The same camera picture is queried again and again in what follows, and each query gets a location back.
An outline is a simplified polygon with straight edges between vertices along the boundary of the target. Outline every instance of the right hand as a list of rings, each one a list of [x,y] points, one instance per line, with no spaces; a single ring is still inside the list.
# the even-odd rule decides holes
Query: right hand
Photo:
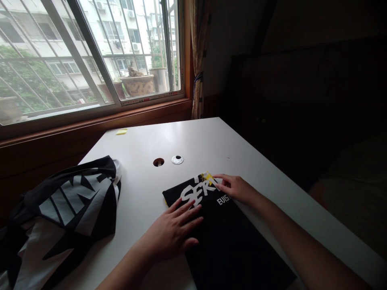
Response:
[[[216,174],[212,177],[223,179],[222,184],[215,184],[216,188],[245,205],[251,206],[254,203],[254,198],[260,195],[254,187],[244,181],[240,176]]]

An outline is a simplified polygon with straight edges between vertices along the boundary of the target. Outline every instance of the white desk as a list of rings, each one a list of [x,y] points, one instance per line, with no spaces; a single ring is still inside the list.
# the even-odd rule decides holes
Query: white desk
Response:
[[[133,127],[125,135],[116,132],[106,132],[81,162],[110,155],[122,163],[116,234],[96,243],[59,289],[97,287],[165,211],[162,191],[206,170],[242,176],[372,287],[387,288],[387,263],[221,119]],[[171,162],[176,154],[184,157],[180,165]],[[153,161],[159,157],[165,163],[155,167]],[[238,205],[295,272],[265,223]],[[142,288],[195,289],[195,284],[182,255],[154,267]]]

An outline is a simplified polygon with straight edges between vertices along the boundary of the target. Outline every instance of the potted plant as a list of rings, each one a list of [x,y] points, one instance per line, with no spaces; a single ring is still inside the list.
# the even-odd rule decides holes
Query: potted plant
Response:
[[[120,80],[122,80],[129,96],[139,97],[154,93],[153,75],[144,75],[142,72],[137,71],[132,63],[128,71],[129,76],[122,77]]]
[[[23,113],[16,104],[17,97],[0,97],[0,123],[2,125],[22,121]]]
[[[114,79],[113,80],[113,86],[114,86],[114,89],[117,92],[118,98],[121,101],[125,101],[126,97],[125,97],[124,88],[122,87],[122,82],[120,80],[118,80],[118,79]],[[104,95],[106,96],[106,99],[108,100],[108,102],[112,102],[113,98],[112,98],[112,95],[110,94],[110,91],[109,91],[108,86],[106,85],[106,83],[99,84],[98,87],[104,93]]]

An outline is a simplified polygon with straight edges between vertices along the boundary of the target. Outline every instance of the window sill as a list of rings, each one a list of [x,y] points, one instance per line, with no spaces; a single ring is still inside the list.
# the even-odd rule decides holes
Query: window sill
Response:
[[[33,141],[57,134],[69,133],[71,136],[82,134],[82,136],[100,133],[115,128],[130,127],[139,123],[144,123],[155,118],[160,118],[183,110],[191,110],[192,101],[188,98],[167,101],[164,103],[128,110],[108,116],[94,118],[82,122],[60,126],[57,128],[40,131],[0,141],[0,148]]]

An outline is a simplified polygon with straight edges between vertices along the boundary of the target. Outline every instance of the desk hole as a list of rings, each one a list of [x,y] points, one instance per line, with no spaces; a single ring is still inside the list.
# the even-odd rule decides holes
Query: desk hole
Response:
[[[160,167],[164,164],[164,159],[162,158],[157,158],[153,161],[153,165],[155,165],[156,167]]]

